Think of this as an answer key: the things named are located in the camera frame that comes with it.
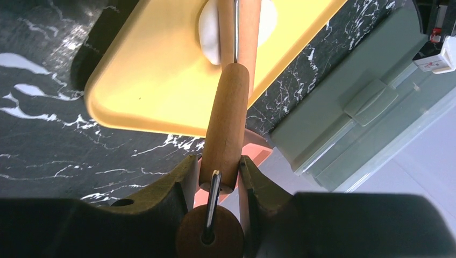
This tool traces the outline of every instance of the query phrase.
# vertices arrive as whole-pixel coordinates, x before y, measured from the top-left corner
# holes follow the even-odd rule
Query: metal rod
[[[209,245],[214,241],[213,222],[215,220],[215,211],[218,203],[218,195],[220,194],[220,179],[222,173],[219,170],[214,170],[212,174],[211,188],[209,190],[208,207],[206,210],[206,219],[204,223],[204,231],[202,240],[203,243]]]
[[[234,62],[239,61],[239,0],[234,0]]]

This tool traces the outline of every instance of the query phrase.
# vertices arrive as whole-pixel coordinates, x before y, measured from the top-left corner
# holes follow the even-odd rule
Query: rolling pin
[[[199,187],[206,191],[215,170],[221,172],[221,194],[230,194],[236,187],[247,102],[253,89],[260,9],[261,0],[218,1],[222,74],[199,171]]]

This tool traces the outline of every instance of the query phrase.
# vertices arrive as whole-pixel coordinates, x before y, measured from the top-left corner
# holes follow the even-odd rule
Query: black marble countertop
[[[114,130],[87,114],[84,85],[136,2],[0,1],[0,197],[108,205],[202,152],[202,138]],[[403,2],[348,0],[249,109],[247,128],[270,132]]]

